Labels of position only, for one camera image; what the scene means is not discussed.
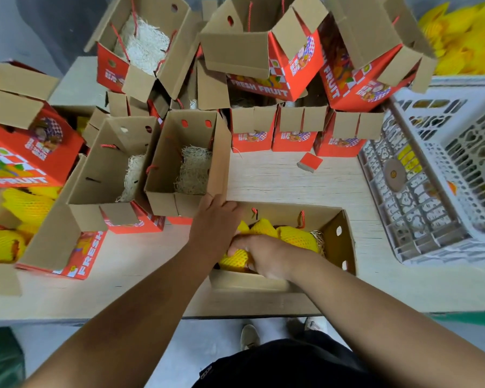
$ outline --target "shoe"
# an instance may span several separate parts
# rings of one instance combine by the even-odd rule
[[[321,331],[323,333],[327,333],[327,320],[325,317],[308,317],[306,319],[306,323],[304,325],[304,330],[312,330],[312,331]]]
[[[251,324],[244,326],[241,332],[241,351],[251,349],[261,345],[259,333]]]

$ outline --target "light wood tabletop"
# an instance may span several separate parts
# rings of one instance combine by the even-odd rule
[[[362,280],[421,312],[485,310],[485,267],[407,267],[395,259],[356,158],[326,158],[311,174],[296,166],[302,156],[232,154],[228,198],[342,207],[350,218]],[[166,226],[162,233],[108,233],[84,281],[19,272],[23,295],[0,296],[0,322],[89,319],[171,258],[187,241],[188,230]],[[302,293],[213,291],[206,280],[185,317],[317,313]]]

